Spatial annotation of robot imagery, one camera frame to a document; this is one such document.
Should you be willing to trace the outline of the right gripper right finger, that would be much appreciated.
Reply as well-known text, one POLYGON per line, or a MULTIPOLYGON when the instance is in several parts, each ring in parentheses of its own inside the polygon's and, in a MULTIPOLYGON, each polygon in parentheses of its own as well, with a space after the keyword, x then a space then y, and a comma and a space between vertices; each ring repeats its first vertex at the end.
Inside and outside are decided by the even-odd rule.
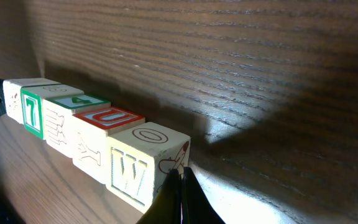
POLYGON ((224 224, 206 198, 190 167, 183 170, 181 203, 182 224, 224 224))

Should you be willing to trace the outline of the blue sided wooden block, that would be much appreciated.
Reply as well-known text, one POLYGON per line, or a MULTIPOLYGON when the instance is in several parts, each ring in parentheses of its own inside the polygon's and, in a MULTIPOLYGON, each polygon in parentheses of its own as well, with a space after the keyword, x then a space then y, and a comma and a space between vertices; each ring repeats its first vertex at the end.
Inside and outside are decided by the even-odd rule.
POLYGON ((73 164, 105 184, 109 169, 108 136, 145 123, 145 118, 118 107, 73 115, 73 164))

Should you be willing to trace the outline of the yellow top wooden block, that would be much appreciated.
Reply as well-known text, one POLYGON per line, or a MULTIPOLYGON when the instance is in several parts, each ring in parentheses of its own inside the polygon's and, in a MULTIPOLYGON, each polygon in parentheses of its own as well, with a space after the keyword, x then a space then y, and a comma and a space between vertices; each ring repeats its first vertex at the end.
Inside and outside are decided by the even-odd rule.
POLYGON ((188 165, 191 138, 153 122, 108 137, 106 188, 145 213, 172 169, 188 165))

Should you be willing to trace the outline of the green number 7 block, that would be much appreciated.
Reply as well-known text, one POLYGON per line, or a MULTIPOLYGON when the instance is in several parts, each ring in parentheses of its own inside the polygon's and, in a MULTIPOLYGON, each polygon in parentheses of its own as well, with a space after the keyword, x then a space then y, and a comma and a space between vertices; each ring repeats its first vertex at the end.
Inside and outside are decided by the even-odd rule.
POLYGON ((44 140, 43 102, 47 98, 83 94, 84 91, 61 83, 21 88, 22 116, 26 130, 44 140))

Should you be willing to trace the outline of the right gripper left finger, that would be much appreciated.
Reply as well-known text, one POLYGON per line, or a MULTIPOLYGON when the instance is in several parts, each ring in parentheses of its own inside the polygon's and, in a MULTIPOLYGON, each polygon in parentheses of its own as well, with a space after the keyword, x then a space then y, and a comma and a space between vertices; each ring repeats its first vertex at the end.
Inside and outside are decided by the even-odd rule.
POLYGON ((137 224, 180 224, 181 178, 177 169, 166 176, 161 189, 149 209, 137 224))

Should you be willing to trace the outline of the gift picture wooden block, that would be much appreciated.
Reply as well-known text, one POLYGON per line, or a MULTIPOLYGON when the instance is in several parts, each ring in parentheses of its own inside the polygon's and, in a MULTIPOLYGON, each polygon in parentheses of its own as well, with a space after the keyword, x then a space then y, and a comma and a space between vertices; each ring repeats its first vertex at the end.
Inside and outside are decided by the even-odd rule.
POLYGON ((110 106, 110 101, 84 93, 47 98, 42 102, 44 139, 49 146, 72 158, 76 130, 73 115, 110 106))

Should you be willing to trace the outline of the plain front wooden block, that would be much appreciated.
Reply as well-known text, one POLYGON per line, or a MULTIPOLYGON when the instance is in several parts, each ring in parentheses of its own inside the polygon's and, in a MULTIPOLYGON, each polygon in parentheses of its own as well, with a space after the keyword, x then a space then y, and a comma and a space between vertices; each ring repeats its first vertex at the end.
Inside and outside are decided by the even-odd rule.
POLYGON ((25 86, 56 85, 59 82, 46 78, 21 78, 4 80, 2 83, 6 113, 8 117, 23 124, 21 88, 25 86))

